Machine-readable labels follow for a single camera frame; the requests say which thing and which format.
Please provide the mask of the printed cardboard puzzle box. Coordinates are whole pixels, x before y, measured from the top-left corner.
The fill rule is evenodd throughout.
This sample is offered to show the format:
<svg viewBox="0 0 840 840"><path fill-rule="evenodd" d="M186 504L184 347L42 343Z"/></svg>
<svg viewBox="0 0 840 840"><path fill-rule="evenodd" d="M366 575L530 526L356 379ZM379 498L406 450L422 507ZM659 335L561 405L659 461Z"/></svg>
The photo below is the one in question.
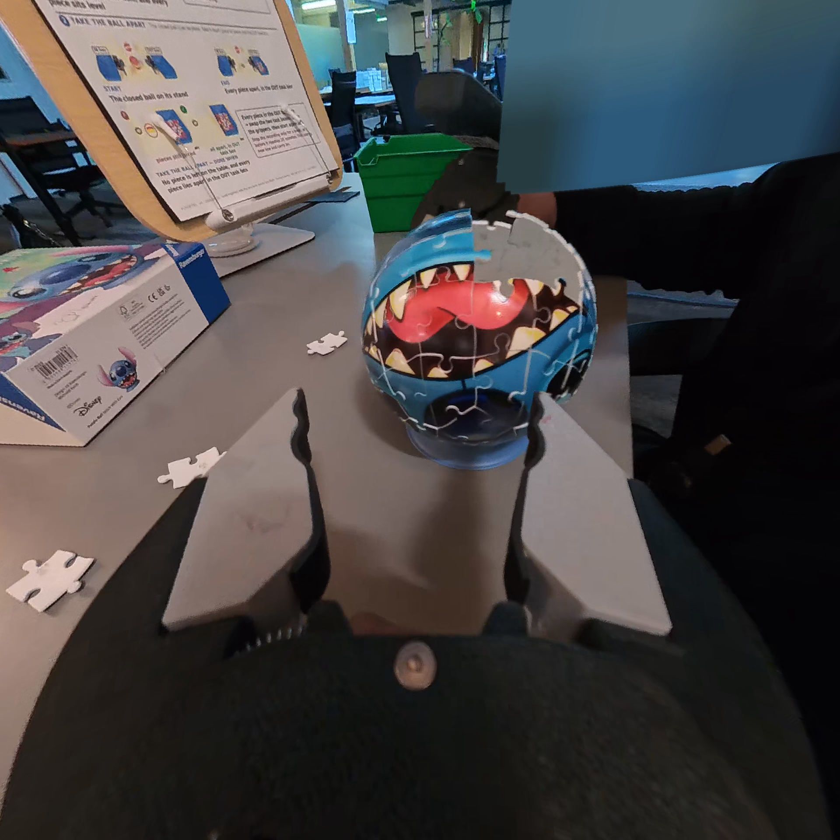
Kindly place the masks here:
<svg viewBox="0 0 840 840"><path fill-rule="evenodd" d="M200 244L1 258L1 443L83 447L230 306Z"/></svg>

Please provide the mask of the blue puzzle ball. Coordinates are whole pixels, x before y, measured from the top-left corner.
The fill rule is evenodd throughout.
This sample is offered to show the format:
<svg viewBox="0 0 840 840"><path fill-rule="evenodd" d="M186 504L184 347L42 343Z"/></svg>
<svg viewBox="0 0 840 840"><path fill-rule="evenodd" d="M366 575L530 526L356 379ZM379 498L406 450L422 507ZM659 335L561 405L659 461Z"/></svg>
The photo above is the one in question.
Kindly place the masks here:
<svg viewBox="0 0 840 840"><path fill-rule="evenodd" d="M597 336L575 248L537 218L432 218L371 281L361 325L373 387L415 435L453 445L522 436L539 393L578 390Z"/></svg>

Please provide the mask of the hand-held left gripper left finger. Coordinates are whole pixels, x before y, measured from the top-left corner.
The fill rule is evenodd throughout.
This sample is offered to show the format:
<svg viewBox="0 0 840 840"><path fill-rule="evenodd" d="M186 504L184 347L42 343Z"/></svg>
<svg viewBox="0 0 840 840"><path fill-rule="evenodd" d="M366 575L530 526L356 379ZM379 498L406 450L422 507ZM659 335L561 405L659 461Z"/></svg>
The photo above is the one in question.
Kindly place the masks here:
<svg viewBox="0 0 840 840"><path fill-rule="evenodd" d="M162 623L170 632L244 618L300 632L330 577L304 391L284 394L203 482Z"/></svg>

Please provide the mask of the black office chair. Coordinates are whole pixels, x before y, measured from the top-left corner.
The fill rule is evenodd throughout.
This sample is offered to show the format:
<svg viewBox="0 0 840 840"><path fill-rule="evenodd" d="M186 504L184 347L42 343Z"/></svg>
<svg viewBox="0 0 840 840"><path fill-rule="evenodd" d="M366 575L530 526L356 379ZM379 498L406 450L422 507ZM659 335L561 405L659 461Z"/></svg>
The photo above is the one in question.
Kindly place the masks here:
<svg viewBox="0 0 840 840"><path fill-rule="evenodd" d="M429 125L419 114L415 106L417 84L424 70L420 55L385 54L388 75L395 97L395 105L402 125L402 132L407 134L427 133Z"/></svg>
<svg viewBox="0 0 840 840"><path fill-rule="evenodd" d="M79 214L112 226L112 210L123 205L92 194L105 175L75 133L62 121L48 121L32 98L1 101L1 145L72 245L81 243L73 224Z"/></svg>
<svg viewBox="0 0 840 840"><path fill-rule="evenodd" d="M342 160L352 158L361 147L361 130L355 111L356 73L336 70L331 75L329 118Z"/></svg>

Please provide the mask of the green plastic bin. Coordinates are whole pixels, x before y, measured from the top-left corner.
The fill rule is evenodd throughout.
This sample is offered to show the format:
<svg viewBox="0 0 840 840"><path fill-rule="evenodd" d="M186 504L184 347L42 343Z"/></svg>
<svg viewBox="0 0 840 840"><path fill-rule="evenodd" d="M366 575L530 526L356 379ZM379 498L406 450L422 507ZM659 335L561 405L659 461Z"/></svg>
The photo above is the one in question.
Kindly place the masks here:
<svg viewBox="0 0 840 840"><path fill-rule="evenodd" d="M405 233L415 212L445 168L470 151L442 133L373 137L353 161L362 181L375 234Z"/></svg>

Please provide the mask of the white document stand base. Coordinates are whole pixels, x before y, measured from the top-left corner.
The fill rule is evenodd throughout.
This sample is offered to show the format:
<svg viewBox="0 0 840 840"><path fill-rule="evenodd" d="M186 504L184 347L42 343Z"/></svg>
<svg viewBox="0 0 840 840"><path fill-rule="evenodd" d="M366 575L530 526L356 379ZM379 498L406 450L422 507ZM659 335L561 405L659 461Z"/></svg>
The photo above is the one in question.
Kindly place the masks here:
<svg viewBox="0 0 840 840"><path fill-rule="evenodd" d="M337 192L313 196L257 223L249 223L236 230L216 234L204 240L203 245L219 277L224 279L314 239L315 234L312 231L289 227L282 224L283 222L311 207L346 203L360 194L361 190L343 187Z"/></svg>

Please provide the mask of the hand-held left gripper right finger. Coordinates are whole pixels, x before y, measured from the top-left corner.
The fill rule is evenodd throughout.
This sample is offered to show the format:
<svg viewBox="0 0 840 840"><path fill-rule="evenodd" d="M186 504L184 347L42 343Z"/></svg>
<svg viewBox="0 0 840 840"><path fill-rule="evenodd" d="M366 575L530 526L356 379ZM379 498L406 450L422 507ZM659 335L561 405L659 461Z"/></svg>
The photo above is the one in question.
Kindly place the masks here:
<svg viewBox="0 0 840 840"><path fill-rule="evenodd" d="M672 623L625 471L551 396L534 396L504 567L535 637L591 622L654 637Z"/></svg>

